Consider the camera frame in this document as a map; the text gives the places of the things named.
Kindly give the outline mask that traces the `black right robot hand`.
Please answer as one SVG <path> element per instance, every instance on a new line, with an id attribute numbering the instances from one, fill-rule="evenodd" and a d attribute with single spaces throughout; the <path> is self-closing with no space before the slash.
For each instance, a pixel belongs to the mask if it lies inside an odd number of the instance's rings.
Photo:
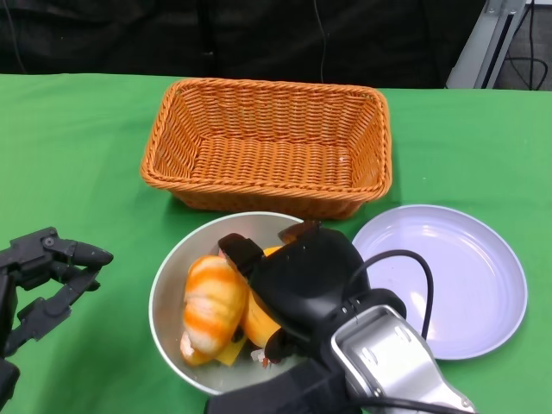
<path id="1" fill-rule="evenodd" d="M 343 233 L 303 221 L 282 229 L 278 238 L 282 246 L 271 254 L 237 233 L 217 242 L 247 281 L 253 303 L 279 326 L 261 346 L 273 363 L 308 354 L 325 318 L 353 294 L 370 289 L 365 272 L 353 278 L 362 258 Z"/>

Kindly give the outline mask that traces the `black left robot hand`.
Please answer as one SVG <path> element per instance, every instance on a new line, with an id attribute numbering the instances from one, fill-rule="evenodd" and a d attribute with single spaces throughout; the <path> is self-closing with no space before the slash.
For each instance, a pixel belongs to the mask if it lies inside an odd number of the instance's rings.
<path id="1" fill-rule="evenodd" d="M 64 322 L 72 305 L 99 288 L 96 277 L 113 261 L 99 247 L 59 237 L 50 227 L 13 239 L 1 252 L 1 356 L 13 355 L 25 342 L 40 340 Z M 17 292 L 54 280 L 60 290 L 17 310 Z"/>

